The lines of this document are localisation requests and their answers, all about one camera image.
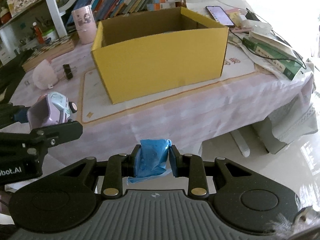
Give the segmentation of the yellow cardboard box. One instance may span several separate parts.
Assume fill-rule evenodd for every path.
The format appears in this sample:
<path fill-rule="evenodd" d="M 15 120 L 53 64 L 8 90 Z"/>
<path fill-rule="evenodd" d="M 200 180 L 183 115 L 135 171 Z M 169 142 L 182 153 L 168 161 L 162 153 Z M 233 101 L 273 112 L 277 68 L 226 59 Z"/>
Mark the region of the yellow cardboard box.
<path fill-rule="evenodd" d="M 228 28 L 184 7 L 100 21 L 92 56 L 112 103 L 217 79 Z"/>

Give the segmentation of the pink cylindrical cup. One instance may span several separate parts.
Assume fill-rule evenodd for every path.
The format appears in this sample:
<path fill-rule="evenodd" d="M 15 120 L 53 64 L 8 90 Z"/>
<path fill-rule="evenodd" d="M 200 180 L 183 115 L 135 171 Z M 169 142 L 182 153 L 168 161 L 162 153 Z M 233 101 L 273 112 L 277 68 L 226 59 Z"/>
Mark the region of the pink cylindrical cup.
<path fill-rule="evenodd" d="M 91 5 L 72 11 L 76 31 L 82 44 L 92 43 L 97 33 L 97 25 Z"/>

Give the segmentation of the red figurine bottle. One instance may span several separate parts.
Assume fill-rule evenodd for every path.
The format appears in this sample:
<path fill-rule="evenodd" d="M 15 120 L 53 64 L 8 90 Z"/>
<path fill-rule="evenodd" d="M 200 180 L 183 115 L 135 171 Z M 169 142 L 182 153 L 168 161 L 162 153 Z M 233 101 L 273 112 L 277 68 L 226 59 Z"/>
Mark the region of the red figurine bottle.
<path fill-rule="evenodd" d="M 35 31 L 35 34 L 36 34 L 36 37 L 37 37 L 39 44 L 44 44 L 44 39 L 42 37 L 42 31 L 38 27 L 36 22 L 33 23 L 33 28 L 34 28 L 34 31 Z"/>

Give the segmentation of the black smartphone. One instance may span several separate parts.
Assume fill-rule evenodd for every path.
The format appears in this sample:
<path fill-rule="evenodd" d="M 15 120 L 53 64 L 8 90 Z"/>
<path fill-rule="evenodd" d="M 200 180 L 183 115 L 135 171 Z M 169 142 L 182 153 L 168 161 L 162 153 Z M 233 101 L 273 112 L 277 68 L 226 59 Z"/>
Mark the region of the black smartphone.
<path fill-rule="evenodd" d="M 206 10 L 216 22 L 227 27 L 235 27 L 233 21 L 220 6 L 206 6 Z"/>

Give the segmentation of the green book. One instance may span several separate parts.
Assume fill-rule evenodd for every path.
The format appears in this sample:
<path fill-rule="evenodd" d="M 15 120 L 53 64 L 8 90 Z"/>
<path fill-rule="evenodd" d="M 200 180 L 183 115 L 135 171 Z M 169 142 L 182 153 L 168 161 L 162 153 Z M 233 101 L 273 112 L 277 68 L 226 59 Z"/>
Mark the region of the green book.
<path fill-rule="evenodd" d="M 304 64 L 297 59 L 289 59 L 264 44 L 254 42 L 245 37 L 242 39 L 242 44 L 254 55 L 267 60 L 289 80 L 293 80 L 302 68 L 306 69 Z"/>

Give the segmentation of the white orange-edged mat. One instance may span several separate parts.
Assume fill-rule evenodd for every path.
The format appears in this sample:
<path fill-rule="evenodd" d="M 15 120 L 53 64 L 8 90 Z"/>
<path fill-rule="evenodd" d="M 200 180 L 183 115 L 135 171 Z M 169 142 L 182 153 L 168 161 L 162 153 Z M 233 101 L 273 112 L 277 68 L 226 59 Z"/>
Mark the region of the white orange-edged mat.
<path fill-rule="evenodd" d="M 113 105 L 104 88 L 98 70 L 90 69 L 84 73 L 81 79 L 78 106 L 79 116 L 77 119 L 85 125 L 97 124 L 108 119 L 118 118 L 127 112 L 141 111 L 152 105 L 164 103 L 176 97 L 193 93 L 197 89 L 220 84 L 222 81 L 233 81 L 242 77 L 248 77 L 256 72 L 255 66 L 252 63 L 225 65 L 222 76 L 218 79 L 166 90 Z"/>

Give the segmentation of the pink checked tablecloth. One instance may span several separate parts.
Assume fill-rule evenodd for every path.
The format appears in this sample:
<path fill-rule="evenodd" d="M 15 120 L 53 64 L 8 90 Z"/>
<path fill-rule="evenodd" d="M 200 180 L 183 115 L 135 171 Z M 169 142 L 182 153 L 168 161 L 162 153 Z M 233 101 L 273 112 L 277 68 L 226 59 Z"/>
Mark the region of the pink checked tablecloth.
<path fill-rule="evenodd" d="M 228 47 L 227 58 L 231 61 L 228 65 L 252 63 L 234 46 Z M 78 45 L 53 59 L 52 67 L 59 76 L 63 75 L 64 64 L 71 66 L 74 76 L 61 79 L 54 90 L 79 106 L 81 79 L 85 72 L 95 69 L 90 45 Z M 312 75 L 299 82 L 286 82 L 254 66 L 257 72 L 248 77 L 222 81 L 97 124 L 82 124 L 79 140 L 49 150 L 43 163 L 44 175 L 88 156 L 107 160 L 114 154 L 130 153 L 142 139 L 170 139 L 182 153 L 199 154 L 210 161 L 224 156 L 293 191 L 316 182 L 319 177 L 305 158 L 313 153 L 316 136 L 302 137 L 273 155 L 266 152 L 251 129 L 251 124 L 265 119 L 295 96 L 307 103 Z"/>

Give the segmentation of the wooden chess board box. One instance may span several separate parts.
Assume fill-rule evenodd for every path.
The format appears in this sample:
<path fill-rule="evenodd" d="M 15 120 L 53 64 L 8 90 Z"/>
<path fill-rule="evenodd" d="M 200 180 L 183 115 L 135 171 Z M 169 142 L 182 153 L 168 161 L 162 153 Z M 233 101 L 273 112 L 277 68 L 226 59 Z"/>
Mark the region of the wooden chess board box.
<path fill-rule="evenodd" d="M 22 68 L 25 72 L 34 69 L 43 60 L 51 62 L 56 57 L 59 57 L 65 53 L 73 51 L 76 44 L 79 41 L 79 37 L 76 33 L 65 36 L 53 43 L 42 47 L 41 49 L 35 50 L 31 56 L 22 64 Z"/>

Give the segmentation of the black binder clip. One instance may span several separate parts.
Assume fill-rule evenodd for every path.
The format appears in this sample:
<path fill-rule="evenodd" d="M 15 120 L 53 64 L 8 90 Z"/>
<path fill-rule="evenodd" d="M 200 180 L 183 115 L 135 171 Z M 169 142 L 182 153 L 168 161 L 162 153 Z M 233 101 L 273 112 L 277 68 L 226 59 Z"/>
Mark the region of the black binder clip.
<path fill-rule="evenodd" d="M 66 79 L 67 80 L 70 80 L 73 78 L 73 73 L 72 73 L 72 70 L 71 70 L 71 67 L 69 64 L 64 64 L 63 65 L 63 70 L 65 72 L 65 76 L 66 76 Z"/>

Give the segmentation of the white green-lid jar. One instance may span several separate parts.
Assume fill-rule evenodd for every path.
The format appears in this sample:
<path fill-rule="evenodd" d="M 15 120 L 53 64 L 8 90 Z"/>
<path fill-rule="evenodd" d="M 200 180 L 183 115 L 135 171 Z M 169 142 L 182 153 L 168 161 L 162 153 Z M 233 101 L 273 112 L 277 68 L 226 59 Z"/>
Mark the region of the white green-lid jar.
<path fill-rule="evenodd" d="M 52 28 L 52 29 L 49 29 L 49 30 L 43 32 L 42 38 L 43 38 L 45 44 L 49 44 L 49 43 L 56 41 L 59 38 L 59 36 L 58 36 L 55 28 Z"/>

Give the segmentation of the black Yamaha keyboard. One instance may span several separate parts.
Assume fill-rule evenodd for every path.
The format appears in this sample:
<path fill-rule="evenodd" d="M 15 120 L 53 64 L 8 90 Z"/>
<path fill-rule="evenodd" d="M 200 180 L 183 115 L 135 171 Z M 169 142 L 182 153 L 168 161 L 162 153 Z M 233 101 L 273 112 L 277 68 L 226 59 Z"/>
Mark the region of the black Yamaha keyboard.
<path fill-rule="evenodd" d="M 16 88 L 25 76 L 22 65 L 32 53 L 32 50 L 23 51 L 9 63 L 1 66 L 1 104 L 10 102 Z"/>

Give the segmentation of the grey toy truck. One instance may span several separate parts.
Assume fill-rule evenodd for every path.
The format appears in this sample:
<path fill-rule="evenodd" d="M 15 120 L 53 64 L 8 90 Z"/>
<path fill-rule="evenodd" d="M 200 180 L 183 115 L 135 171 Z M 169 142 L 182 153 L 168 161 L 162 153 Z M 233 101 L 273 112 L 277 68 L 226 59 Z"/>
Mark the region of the grey toy truck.
<path fill-rule="evenodd" d="M 50 92 L 38 99 L 27 110 L 30 129 L 47 127 L 68 122 L 71 115 L 78 111 L 76 103 L 59 92 Z"/>

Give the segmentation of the blue cloth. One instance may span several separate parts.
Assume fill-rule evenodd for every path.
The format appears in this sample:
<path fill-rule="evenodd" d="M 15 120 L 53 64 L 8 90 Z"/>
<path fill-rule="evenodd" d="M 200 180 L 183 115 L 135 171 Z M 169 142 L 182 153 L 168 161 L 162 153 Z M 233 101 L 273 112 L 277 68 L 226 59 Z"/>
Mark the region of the blue cloth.
<path fill-rule="evenodd" d="M 170 147 L 171 140 L 169 139 L 141 140 L 133 166 L 134 176 L 127 178 L 127 185 L 170 174 L 172 170 L 167 168 Z"/>

